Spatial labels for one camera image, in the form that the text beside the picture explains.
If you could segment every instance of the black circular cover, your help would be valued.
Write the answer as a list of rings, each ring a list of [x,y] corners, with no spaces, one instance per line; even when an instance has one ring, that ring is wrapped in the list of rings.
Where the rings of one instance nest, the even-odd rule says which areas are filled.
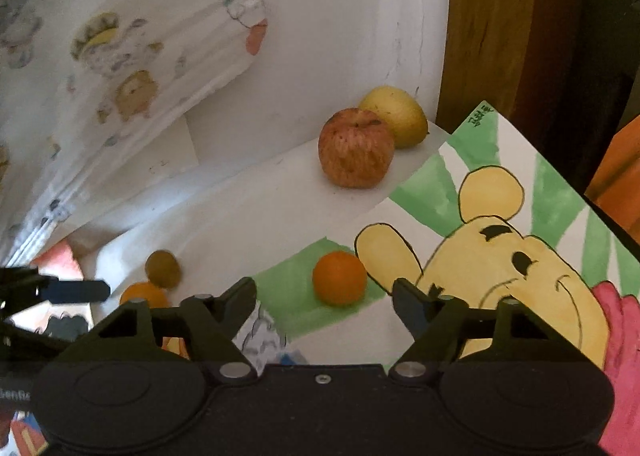
[[[50,436],[84,450],[128,452],[170,436],[203,402],[196,364],[52,363],[33,387],[33,413]]]
[[[447,409],[468,429],[507,447],[571,447],[604,428],[609,380],[590,362],[464,362],[440,382]]]

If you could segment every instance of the apple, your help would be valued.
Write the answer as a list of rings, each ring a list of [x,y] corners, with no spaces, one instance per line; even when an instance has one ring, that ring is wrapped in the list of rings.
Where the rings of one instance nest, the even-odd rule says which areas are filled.
[[[380,183],[394,150],[388,124],[376,113],[358,108],[335,113],[318,139],[322,171],[340,187],[369,189]]]

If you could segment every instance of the silver screw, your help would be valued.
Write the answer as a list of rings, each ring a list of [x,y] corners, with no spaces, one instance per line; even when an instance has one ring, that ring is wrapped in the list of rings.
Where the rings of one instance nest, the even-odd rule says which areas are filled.
[[[420,362],[400,362],[394,370],[403,378],[418,378],[427,372],[427,368]]]
[[[244,362],[227,362],[220,368],[220,375],[225,378],[244,378],[251,373],[251,367]]]
[[[318,384],[328,384],[331,381],[331,376],[329,375],[316,375],[316,382]]]

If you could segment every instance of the green painted patch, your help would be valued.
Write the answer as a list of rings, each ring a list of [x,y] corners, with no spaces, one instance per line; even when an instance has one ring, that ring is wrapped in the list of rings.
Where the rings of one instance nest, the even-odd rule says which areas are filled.
[[[369,279],[365,297],[359,303],[346,308],[322,304],[314,293],[312,272],[324,254],[336,250],[353,252],[333,241],[321,239],[254,277],[258,299],[273,317],[278,331],[289,339],[340,322],[386,295]]]
[[[582,279],[589,287],[607,279],[611,232],[602,220],[590,211],[582,251]]]
[[[470,171],[485,165],[500,165],[498,118],[496,110],[482,102],[449,138],[449,145]]]
[[[557,247],[560,238],[585,205],[558,171],[538,155],[533,185],[532,235],[544,239],[551,248]]]
[[[615,237],[613,241],[616,245],[618,255],[618,270],[620,272],[620,290],[622,295],[634,295],[638,297],[640,291],[640,264],[631,255],[622,243]]]
[[[389,198],[442,236],[462,225],[456,186],[440,154],[429,158]]]

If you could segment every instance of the white table surface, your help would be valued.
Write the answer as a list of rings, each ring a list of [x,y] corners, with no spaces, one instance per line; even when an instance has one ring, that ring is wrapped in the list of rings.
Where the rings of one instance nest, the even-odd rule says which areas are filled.
[[[144,264],[156,249],[173,252],[184,272],[170,293],[174,304],[198,293],[219,295],[241,277],[287,259],[370,211],[447,136],[430,124],[426,140],[396,151],[385,179],[368,190],[332,185],[322,174],[317,141],[245,169],[81,259],[85,277],[104,279],[113,292],[106,303],[94,306],[95,321],[117,307],[128,285],[146,280]]]

